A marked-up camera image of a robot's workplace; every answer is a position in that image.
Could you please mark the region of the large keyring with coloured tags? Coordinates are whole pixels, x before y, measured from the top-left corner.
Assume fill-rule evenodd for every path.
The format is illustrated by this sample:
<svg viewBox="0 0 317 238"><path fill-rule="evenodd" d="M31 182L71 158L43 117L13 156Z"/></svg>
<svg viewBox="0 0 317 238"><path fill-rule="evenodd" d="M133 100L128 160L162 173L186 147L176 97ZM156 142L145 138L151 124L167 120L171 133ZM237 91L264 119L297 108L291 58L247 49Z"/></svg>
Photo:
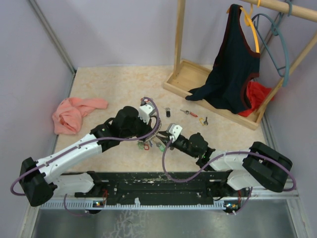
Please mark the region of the large keyring with coloured tags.
<svg viewBox="0 0 317 238"><path fill-rule="evenodd" d="M145 139L138 140L137 146L141 150L148 151L150 148L152 148L154 145L157 144L157 135L159 131L161 130L162 122L161 122L161 119L158 119L157 116L151 116L149 121L149 126L151 126L152 119L155 119L156 122L158 122L158 127L154 131L154 133L151 134L150 136L146 137Z"/></svg>

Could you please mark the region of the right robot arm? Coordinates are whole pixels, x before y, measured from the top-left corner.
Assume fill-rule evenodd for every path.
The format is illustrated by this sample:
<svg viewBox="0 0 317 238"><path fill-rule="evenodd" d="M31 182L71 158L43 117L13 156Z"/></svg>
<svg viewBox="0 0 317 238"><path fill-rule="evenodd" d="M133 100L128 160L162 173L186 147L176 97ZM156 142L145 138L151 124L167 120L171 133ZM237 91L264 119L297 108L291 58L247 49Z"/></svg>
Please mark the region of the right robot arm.
<svg viewBox="0 0 317 238"><path fill-rule="evenodd" d="M170 133L162 131L157 138L168 148L197 158L196 164L204 171L229 172L221 184L227 196L254 186L280 193L291 177L292 161L258 141L246 150L230 152L210 148L199 132L189 138L179 135L175 140Z"/></svg>

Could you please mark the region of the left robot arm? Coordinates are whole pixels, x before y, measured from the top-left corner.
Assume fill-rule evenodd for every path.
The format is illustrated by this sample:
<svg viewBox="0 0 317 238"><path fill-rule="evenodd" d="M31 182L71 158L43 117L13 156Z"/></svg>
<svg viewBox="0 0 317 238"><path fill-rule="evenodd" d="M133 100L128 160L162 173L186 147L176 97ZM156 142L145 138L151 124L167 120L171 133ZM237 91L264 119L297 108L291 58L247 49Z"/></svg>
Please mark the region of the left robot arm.
<svg viewBox="0 0 317 238"><path fill-rule="evenodd" d="M93 172L67 174L80 162L117 146L122 141L144 140L157 131L160 121L151 127L157 108L147 103L138 109L125 106L117 115L97 125L90 133L67 148L38 160L31 157L22 162L19 184L32 207L40 206L53 196L77 193L96 197L103 184Z"/></svg>

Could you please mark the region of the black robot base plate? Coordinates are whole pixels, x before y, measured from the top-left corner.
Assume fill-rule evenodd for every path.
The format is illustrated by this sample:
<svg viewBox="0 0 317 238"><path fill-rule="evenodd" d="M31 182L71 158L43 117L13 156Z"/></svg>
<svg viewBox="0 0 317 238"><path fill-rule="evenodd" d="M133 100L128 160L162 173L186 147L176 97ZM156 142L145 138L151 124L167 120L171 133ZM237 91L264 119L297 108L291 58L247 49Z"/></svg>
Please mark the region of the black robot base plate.
<svg viewBox="0 0 317 238"><path fill-rule="evenodd" d="M227 213L238 211L248 188L235 191L227 183L229 172L202 172L192 180L177 183L163 172L93 172L94 186L76 192L76 198L99 198L98 208L218 208Z"/></svg>

